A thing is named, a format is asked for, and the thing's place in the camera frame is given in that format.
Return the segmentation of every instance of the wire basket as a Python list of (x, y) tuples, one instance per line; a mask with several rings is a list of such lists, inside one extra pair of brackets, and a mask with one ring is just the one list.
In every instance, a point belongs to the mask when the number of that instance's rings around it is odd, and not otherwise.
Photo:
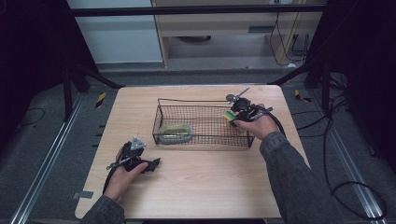
[[(161, 102), (177, 102), (177, 105), (161, 105)], [(155, 144), (163, 145), (192, 145), (215, 144), (237, 147), (251, 147), (254, 135), (233, 127), (224, 113), (230, 111), (227, 106), (187, 105), (194, 102), (214, 101), (181, 101), (158, 99), (152, 135)], [(164, 129), (177, 127), (172, 133)]]

